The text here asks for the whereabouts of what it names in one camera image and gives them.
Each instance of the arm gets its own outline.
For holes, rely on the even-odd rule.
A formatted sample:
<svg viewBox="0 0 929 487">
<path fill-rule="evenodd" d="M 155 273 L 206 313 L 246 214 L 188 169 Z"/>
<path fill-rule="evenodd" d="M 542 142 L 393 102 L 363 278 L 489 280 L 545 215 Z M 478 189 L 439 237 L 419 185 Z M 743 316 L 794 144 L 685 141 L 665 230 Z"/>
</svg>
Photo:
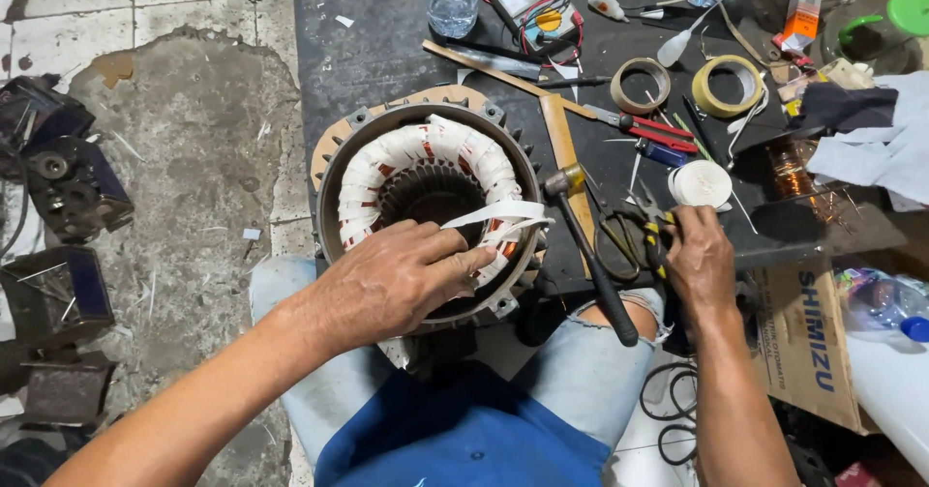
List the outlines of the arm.
<svg viewBox="0 0 929 487">
<path fill-rule="evenodd" d="M 697 451 L 712 487 L 800 485 L 774 411 L 751 368 L 736 308 L 732 244 L 711 207 L 675 208 L 669 279 L 697 346 Z"/>
<path fill-rule="evenodd" d="M 375 233 L 87 444 L 45 485 L 193 485 L 232 437 L 320 365 L 408 333 L 446 301 L 473 295 L 468 275 L 496 252 L 465 252 L 464 240 L 412 220 Z"/>
</svg>

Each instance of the orange box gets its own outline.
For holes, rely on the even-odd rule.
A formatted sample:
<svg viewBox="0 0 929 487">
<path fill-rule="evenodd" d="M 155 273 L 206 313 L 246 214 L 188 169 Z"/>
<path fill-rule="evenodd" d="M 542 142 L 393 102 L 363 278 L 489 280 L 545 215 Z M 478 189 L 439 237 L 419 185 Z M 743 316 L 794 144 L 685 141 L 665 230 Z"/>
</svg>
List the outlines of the orange box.
<svg viewBox="0 0 929 487">
<path fill-rule="evenodd" d="M 791 0 L 787 9 L 781 50 L 803 52 L 803 49 L 816 39 L 821 3 L 822 0 Z"/>
</svg>

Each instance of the hand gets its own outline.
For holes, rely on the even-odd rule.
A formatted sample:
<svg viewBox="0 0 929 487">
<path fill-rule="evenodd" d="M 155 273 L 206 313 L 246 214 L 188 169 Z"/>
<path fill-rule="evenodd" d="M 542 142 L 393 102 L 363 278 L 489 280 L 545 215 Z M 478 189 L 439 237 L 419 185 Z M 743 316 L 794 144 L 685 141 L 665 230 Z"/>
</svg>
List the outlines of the hand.
<svg viewBox="0 0 929 487">
<path fill-rule="evenodd" d="M 494 261 L 467 250 L 455 229 L 404 220 L 376 232 L 292 297 L 333 355 L 409 333 L 457 296 L 474 296 L 470 275 Z"/>
<path fill-rule="evenodd" d="M 736 309 L 735 252 L 713 207 L 676 207 L 677 226 L 666 230 L 674 243 L 666 256 L 668 277 L 691 321 L 700 325 L 731 320 Z"/>
</svg>

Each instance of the tape roll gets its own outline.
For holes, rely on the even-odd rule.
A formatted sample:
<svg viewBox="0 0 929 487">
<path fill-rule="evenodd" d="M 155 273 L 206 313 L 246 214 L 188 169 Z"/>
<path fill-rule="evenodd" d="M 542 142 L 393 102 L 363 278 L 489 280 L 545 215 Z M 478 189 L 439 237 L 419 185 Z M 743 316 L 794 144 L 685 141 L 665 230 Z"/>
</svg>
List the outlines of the tape roll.
<svg viewBox="0 0 929 487">
<path fill-rule="evenodd" d="M 719 101 L 710 92 L 710 73 L 713 71 L 732 72 L 742 83 L 742 101 L 738 104 L 729 104 Z M 703 65 L 694 75 L 692 86 L 694 101 L 704 112 L 714 117 L 735 117 L 739 113 L 747 112 L 758 101 L 762 93 L 764 82 L 755 66 L 747 59 L 739 56 L 720 56 Z"/>
<path fill-rule="evenodd" d="M 732 209 L 726 207 L 732 194 L 732 179 L 716 162 L 692 161 L 675 169 L 668 174 L 668 190 L 680 205 L 711 206 L 718 211 Z"/>
<path fill-rule="evenodd" d="M 655 83 L 658 84 L 658 95 L 655 98 L 655 102 L 635 102 L 626 97 L 626 94 L 622 93 L 622 87 L 620 86 L 622 75 L 627 71 L 635 70 L 645 72 L 655 79 Z M 620 70 L 616 72 L 616 75 L 613 75 L 613 82 L 610 83 L 610 96 L 613 97 L 616 106 L 619 106 L 621 111 L 633 113 L 634 115 L 651 113 L 652 110 L 655 110 L 661 103 L 667 100 L 670 94 L 671 78 L 668 76 L 668 71 L 664 66 L 658 64 L 655 59 L 636 58 L 627 60 L 625 64 L 620 67 Z"/>
</svg>

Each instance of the green lid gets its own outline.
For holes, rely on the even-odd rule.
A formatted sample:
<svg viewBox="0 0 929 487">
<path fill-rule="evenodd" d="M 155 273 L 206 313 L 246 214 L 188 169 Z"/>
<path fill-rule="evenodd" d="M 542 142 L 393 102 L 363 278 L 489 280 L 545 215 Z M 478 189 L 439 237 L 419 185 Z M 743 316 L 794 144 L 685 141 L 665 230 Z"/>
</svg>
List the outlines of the green lid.
<svg viewBox="0 0 929 487">
<path fill-rule="evenodd" d="M 894 26 L 910 35 L 929 35 L 929 0 L 889 0 L 887 16 Z"/>
</svg>

